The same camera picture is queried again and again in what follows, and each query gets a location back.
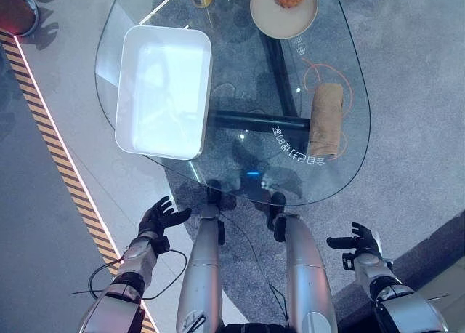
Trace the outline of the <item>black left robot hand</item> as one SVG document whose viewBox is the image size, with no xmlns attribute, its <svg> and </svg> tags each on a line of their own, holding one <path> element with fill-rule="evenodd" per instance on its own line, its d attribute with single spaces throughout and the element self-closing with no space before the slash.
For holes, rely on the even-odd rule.
<svg viewBox="0 0 465 333">
<path fill-rule="evenodd" d="M 139 223 L 139 236 L 151 235 L 153 238 L 162 237 L 167 228 L 186 222 L 192 213 L 191 208 L 175 212 L 173 202 L 169 196 L 164 196 L 149 208 Z"/>
</svg>

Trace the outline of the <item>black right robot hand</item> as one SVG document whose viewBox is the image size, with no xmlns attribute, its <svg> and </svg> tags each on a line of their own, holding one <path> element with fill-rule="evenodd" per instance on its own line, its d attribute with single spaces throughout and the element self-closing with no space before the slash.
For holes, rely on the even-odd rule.
<svg viewBox="0 0 465 333">
<path fill-rule="evenodd" d="M 355 259 L 360 254 L 372 254 L 379 259 L 382 258 L 379 245 L 370 229 L 353 222 L 352 234 L 353 236 L 348 237 L 328 237 L 326 243 L 332 249 L 354 249 L 354 252 L 345 252 L 343 257 Z"/>
</svg>

